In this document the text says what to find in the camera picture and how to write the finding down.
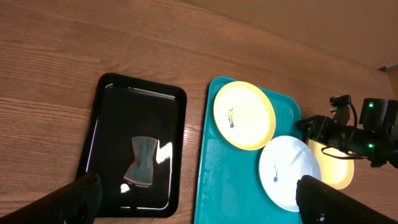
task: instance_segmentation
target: teal tray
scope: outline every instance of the teal tray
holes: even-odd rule
[[[233,81],[236,80],[217,77],[209,85],[194,224],[302,223],[298,212],[278,207],[263,189],[258,168],[262,149],[238,149],[218,131],[213,117],[213,102],[218,90]],[[275,111],[274,138],[290,135],[301,139],[301,132],[294,126],[301,118],[296,102],[280,93],[260,89]]]

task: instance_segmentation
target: tray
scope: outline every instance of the tray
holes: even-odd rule
[[[76,178],[99,174],[99,217],[169,217],[177,209],[187,96],[118,74],[97,86]]]
[[[201,144],[194,224],[202,223],[301,223],[299,213],[279,208],[266,194],[258,162],[262,149],[245,151],[231,145],[218,131],[213,102],[221,87],[236,81],[217,77],[209,85]],[[296,102],[288,96],[260,88],[275,111],[274,137],[301,139],[294,123],[301,118]]]

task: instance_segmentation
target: wooden table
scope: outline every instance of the wooden table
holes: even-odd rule
[[[385,73],[183,1],[0,0],[0,215],[73,181],[98,78],[116,72],[188,95],[180,204],[190,223],[206,88],[226,75],[294,98],[304,118],[331,96],[394,98]],[[398,170],[356,162],[344,193],[398,219]]]

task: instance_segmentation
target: cable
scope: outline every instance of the cable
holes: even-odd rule
[[[354,114],[354,129],[353,129],[353,132],[351,132],[351,135],[349,136],[349,138],[348,138],[348,143],[347,143],[347,148],[349,148],[349,145],[351,144],[351,140],[353,139],[353,137],[354,137],[354,133],[355,133],[355,130],[356,130],[356,127],[357,127],[357,125],[358,125],[358,117],[357,117],[357,115],[356,115],[356,110],[355,110],[355,107],[354,107],[354,105],[350,102],[349,103],[349,106],[351,107],[351,109],[353,110],[353,114]]]
[[[333,157],[333,158],[336,158],[336,159],[366,159],[366,157],[360,156],[359,154],[352,154],[352,153],[347,153],[347,152],[345,152],[345,154],[348,155],[348,156],[345,156],[345,157],[334,156],[334,155],[331,155],[331,154],[329,154],[329,153],[326,153],[326,152],[325,152],[325,149],[329,149],[329,148],[331,148],[331,147],[333,147],[333,146],[323,147],[323,148],[321,149],[321,152],[324,153],[324,154],[327,155],[327,156],[330,156],[330,157]]]

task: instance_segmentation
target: white plate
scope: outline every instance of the white plate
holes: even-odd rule
[[[279,207],[298,212],[297,181],[303,175],[321,180],[317,158],[301,140],[279,136],[271,140],[261,152],[259,173],[262,186]]]

